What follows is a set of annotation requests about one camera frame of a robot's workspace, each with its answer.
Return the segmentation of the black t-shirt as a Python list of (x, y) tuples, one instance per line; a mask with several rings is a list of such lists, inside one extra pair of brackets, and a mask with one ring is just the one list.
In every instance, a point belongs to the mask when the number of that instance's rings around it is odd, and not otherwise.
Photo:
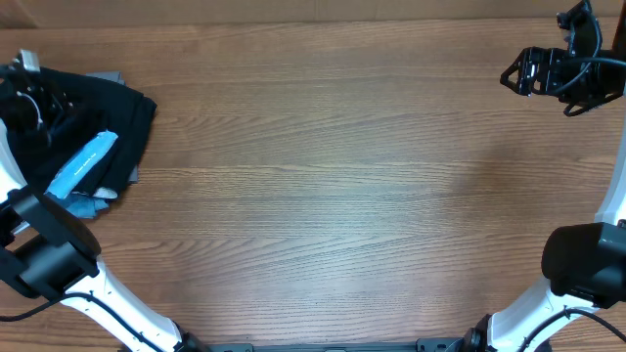
[(27, 184), (46, 191), (58, 171), (98, 133), (98, 113), (90, 105), (73, 107), (62, 127), (53, 134), (50, 146), (36, 137), (7, 132), (10, 151)]

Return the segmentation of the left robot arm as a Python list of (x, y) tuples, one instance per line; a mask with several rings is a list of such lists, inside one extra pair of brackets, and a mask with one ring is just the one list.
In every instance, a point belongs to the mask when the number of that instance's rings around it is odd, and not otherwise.
[(87, 315), (131, 351), (201, 351), (114, 276), (85, 225), (127, 189), (156, 110), (119, 80), (2, 66), (1, 278)]

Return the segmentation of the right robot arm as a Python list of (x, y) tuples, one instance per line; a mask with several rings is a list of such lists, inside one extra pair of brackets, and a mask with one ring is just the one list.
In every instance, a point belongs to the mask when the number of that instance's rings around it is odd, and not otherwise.
[[(625, 24), (610, 49), (590, 2), (557, 15), (565, 48), (523, 49), (501, 75), (521, 96), (550, 96), (579, 116), (625, 95)], [(624, 333), (597, 313), (625, 299), (625, 150), (617, 159), (604, 201), (592, 222), (564, 226), (549, 236), (542, 275), (514, 303), (484, 316), (462, 337), (423, 338), (419, 351), (549, 351), (551, 337), (580, 317)]]

